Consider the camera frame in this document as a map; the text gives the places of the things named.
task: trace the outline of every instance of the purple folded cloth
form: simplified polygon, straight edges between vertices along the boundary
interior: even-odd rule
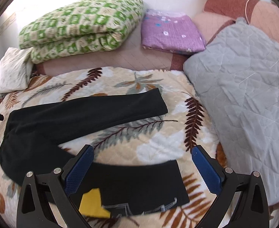
[[[144,48],[190,55],[205,50],[206,41],[185,13],[148,9],[141,28]]]

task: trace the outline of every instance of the green checkered blanket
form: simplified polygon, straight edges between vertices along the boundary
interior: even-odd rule
[[[25,26],[21,49],[34,47],[34,63],[68,55],[118,48],[135,28],[142,0],[82,0],[61,7]]]

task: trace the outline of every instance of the metal screw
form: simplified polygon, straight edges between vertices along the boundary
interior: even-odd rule
[[[253,175],[254,175],[255,177],[259,177],[259,176],[260,176],[260,173],[258,173],[257,171],[254,171],[254,172],[253,172]]]
[[[231,169],[229,167],[225,168],[225,171],[229,174],[233,173],[233,169]]]
[[[31,177],[31,176],[33,176],[33,172],[32,172],[32,171],[29,171],[29,172],[27,173],[27,177]]]
[[[54,174],[58,174],[61,172],[61,168],[55,168],[53,172]]]

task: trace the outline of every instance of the floral blanket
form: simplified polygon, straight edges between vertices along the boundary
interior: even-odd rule
[[[83,96],[140,93],[159,88],[168,114],[118,125],[60,145],[77,154],[84,144],[95,147],[95,161],[115,165],[148,165],[176,159],[190,202],[164,213],[121,219],[86,217],[92,227],[194,227],[213,202],[211,194],[192,162],[191,149],[201,144],[225,164],[225,155],[205,109],[193,86],[179,71],[132,71],[105,67],[73,71],[56,77],[34,76],[29,87],[0,95],[0,145],[11,111],[23,107],[60,102]],[[16,227],[20,187],[10,180],[0,166],[0,214],[7,224]],[[65,227],[53,205],[59,224]]]

